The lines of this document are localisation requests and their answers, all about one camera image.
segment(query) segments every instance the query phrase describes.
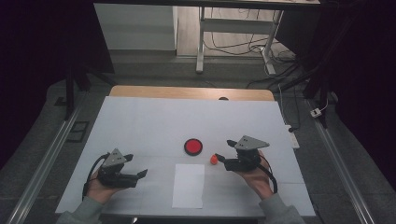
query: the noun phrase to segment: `white paper sheet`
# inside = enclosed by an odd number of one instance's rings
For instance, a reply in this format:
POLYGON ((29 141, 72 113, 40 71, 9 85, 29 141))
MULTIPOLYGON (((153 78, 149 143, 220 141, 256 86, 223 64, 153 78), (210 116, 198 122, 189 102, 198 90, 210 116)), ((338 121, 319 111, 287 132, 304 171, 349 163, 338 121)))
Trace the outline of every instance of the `white paper sheet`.
POLYGON ((202 208, 205 166, 176 164, 172 208, 202 208))

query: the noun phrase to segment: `hand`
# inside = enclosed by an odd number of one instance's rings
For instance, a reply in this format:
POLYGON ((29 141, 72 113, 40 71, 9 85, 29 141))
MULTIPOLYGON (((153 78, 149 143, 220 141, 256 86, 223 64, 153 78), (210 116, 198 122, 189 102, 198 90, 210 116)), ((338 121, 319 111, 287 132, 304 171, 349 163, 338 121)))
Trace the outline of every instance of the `hand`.
POLYGON ((101 204, 105 204, 110 200, 113 194, 117 193, 122 189, 113 189, 103 186, 100 181, 96 178, 98 176, 98 170, 91 176, 90 185, 88 187, 87 196, 96 200, 101 204))
MULTIPOLYGON (((260 150, 259 153, 261 156, 264 157, 264 155, 260 150)), ((269 164, 264 158, 262 158, 260 164, 266 169, 269 168, 269 164)), ((268 175, 261 169, 256 168, 249 172, 236 172, 236 173, 242 176, 242 178, 244 178, 248 186, 251 187, 262 200, 267 199, 274 194, 270 188, 268 175)))

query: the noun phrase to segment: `sleeve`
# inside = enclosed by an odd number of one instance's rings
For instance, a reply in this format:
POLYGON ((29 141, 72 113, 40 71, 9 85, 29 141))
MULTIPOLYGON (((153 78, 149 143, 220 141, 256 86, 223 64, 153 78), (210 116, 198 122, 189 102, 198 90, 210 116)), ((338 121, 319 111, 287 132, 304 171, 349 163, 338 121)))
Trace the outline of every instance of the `sleeve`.
POLYGON ((271 198, 259 203, 265 214, 266 224, 304 224, 297 209, 294 206, 286 206, 279 194, 274 194, 271 198))
POLYGON ((64 212, 57 220, 57 224, 101 224, 99 216, 101 215, 103 205, 92 198, 85 197, 74 213, 64 212))

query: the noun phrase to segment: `white board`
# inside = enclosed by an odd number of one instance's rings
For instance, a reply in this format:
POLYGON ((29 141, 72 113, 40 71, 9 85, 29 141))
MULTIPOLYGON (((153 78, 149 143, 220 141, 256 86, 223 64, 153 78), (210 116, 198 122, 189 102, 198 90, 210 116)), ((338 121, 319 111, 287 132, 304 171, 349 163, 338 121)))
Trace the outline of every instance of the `white board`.
POLYGON ((97 158, 118 148, 134 154, 123 174, 148 169, 136 188, 116 193, 104 213, 134 217, 263 217, 259 197, 244 180, 209 162, 214 153, 227 159, 236 151, 226 141, 248 135, 268 142, 262 148, 286 205, 300 215, 314 216, 306 186, 291 148, 277 102, 156 99, 108 96, 99 112, 76 169, 56 213, 74 211, 82 186, 97 158), (189 156, 184 143, 203 143, 198 156, 189 156), (205 183, 202 208, 172 208, 176 164, 202 164, 205 183))

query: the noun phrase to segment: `red button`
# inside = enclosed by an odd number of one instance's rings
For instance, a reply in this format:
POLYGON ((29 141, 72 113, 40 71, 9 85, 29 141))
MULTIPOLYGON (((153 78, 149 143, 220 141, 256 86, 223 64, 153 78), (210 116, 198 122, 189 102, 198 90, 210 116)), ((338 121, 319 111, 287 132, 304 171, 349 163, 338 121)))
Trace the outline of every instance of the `red button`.
POLYGON ((196 156, 201 153, 203 148, 202 142, 198 139, 192 138, 186 141, 184 144, 184 150, 190 156, 196 156))

